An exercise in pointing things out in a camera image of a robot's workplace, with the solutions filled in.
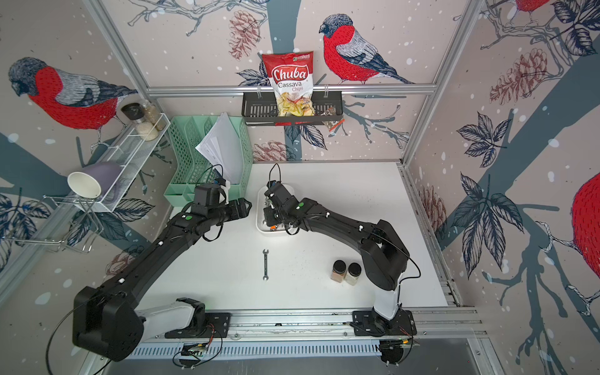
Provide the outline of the small silver open-end wrench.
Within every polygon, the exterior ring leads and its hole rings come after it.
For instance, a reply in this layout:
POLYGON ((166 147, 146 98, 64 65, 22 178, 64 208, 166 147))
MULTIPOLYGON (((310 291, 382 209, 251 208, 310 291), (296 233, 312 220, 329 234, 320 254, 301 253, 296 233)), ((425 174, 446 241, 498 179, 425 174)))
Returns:
POLYGON ((263 255, 263 277, 262 277, 262 279, 264 281, 268 281, 269 280, 269 274, 268 274, 268 255, 269 255, 269 250, 265 248, 262 251, 262 255, 263 255))

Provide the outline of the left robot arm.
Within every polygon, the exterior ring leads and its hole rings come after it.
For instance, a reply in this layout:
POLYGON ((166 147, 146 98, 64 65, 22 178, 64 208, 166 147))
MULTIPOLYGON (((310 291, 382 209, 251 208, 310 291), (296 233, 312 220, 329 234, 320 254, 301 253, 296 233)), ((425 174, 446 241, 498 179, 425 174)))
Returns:
POLYGON ((84 287, 73 301, 72 342, 118 362, 154 337, 150 319, 136 312, 161 274, 213 227, 245 219, 253 205, 239 198, 213 207, 189 203, 159 237, 117 276, 99 287, 84 287))

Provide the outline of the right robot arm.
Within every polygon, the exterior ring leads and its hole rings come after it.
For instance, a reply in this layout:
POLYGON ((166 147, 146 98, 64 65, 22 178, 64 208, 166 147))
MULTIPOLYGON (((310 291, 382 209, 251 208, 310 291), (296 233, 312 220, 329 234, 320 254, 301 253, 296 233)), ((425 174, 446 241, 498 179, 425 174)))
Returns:
POLYGON ((393 226, 385 221, 362 222, 333 212, 320 203, 295 198, 285 203, 267 200, 265 220, 268 225, 281 224, 323 234, 359 253, 362 273, 377 287, 373 311, 381 320, 391 321, 400 310, 399 292, 410 254, 393 226))

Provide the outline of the white plastic storage box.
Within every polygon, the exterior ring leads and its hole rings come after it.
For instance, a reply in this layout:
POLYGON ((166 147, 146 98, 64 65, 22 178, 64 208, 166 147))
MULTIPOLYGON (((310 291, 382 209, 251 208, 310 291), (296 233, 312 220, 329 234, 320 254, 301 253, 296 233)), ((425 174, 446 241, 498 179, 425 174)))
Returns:
POLYGON ((256 229, 264 235, 286 235, 286 229, 292 229, 289 223, 281 221, 282 205, 275 206, 269 196, 265 196, 267 187, 261 187, 257 193, 256 229))

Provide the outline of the green plastic file organizer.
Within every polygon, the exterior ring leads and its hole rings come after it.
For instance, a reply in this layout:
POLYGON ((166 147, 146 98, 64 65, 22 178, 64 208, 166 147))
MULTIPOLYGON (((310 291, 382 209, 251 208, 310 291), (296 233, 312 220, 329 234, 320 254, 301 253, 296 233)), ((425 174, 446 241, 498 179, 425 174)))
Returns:
MULTIPOLYGON (((216 171, 206 171, 209 162, 195 149, 216 122, 216 116, 177 116, 171 120, 168 134, 177 158, 177 171, 164 193, 171 206, 186 206, 194 200, 197 184, 217 176, 216 171)), ((229 198, 237 199, 245 197, 253 166, 253 148, 244 119, 231 117, 231 123, 239 138, 244 163, 241 182, 232 184, 229 189, 229 198)))

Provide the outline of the white paper sheets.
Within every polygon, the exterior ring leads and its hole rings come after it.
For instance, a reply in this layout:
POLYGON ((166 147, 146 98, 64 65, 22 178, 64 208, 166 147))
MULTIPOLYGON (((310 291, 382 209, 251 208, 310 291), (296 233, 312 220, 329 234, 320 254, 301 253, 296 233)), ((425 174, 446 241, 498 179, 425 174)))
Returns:
POLYGON ((226 112, 222 112, 195 149, 211 165, 220 164, 223 177, 231 184, 241 183, 244 166, 241 139, 226 112))

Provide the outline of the brown spice jar black lid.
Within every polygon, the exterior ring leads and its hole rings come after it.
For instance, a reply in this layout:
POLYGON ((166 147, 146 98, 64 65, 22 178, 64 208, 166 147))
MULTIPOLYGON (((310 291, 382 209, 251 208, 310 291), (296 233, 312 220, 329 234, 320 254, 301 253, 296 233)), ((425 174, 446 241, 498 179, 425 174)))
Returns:
POLYGON ((333 263, 331 270, 331 280, 337 283, 342 283, 347 273, 347 265, 345 261, 339 259, 333 263))

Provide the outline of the white spice jar black lid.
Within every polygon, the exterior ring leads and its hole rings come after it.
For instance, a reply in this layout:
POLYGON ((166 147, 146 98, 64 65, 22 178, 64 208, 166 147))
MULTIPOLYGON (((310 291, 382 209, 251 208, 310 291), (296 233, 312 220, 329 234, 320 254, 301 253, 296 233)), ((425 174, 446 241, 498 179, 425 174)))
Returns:
POLYGON ((357 262, 352 262, 347 268, 345 281, 352 286, 356 285, 359 277, 362 274, 362 271, 363 269, 360 264, 357 262))

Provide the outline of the clear glass spice jar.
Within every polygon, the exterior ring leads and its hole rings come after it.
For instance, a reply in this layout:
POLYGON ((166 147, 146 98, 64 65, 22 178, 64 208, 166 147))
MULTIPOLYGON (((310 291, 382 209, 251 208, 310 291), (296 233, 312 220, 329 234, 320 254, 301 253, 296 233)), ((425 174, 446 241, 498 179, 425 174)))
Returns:
POLYGON ((145 119, 155 126, 157 131, 165 128, 165 120, 162 120, 162 114, 159 109, 148 100, 141 101, 141 107, 145 114, 145 119))

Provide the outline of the red Chuba chips bag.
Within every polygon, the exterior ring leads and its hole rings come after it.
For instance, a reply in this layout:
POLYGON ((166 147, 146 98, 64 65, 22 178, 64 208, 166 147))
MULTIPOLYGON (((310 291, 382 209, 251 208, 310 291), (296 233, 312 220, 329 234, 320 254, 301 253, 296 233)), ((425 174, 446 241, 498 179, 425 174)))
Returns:
POLYGON ((263 55, 262 61, 276 98, 278 116, 314 116, 313 52, 263 55))

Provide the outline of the purple white cup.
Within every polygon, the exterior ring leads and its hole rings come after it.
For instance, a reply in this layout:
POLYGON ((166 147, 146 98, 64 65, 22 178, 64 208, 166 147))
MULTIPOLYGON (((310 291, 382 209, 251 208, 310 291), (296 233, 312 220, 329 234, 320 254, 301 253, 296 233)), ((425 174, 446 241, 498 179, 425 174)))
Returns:
POLYGON ((70 173, 67 184, 82 198, 96 199, 111 189, 121 172, 121 167, 115 162, 98 162, 70 173))

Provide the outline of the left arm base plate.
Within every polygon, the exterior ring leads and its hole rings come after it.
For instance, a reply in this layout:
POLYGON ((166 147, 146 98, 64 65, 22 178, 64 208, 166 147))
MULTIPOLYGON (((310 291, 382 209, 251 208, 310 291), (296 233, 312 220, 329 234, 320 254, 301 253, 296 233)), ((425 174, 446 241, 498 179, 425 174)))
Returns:
POLYGON ((232 314, 230 312, 196 312, 185 328, 164 334, 168 339, 210 338, 213 334, 225 338, 228 335, 232 314))

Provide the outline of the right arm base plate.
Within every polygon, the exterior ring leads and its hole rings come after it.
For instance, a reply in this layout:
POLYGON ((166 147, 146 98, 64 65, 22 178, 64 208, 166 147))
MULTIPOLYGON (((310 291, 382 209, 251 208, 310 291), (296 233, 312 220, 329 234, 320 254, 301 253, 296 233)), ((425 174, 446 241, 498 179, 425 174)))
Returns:
POLYGON ((356 310, 352 312, 352 321, 348 323, 353 328, 355 336, 408 336, 417 334, 413 313, 399 309, 391 320, 386 320, 374 309, 356 310))

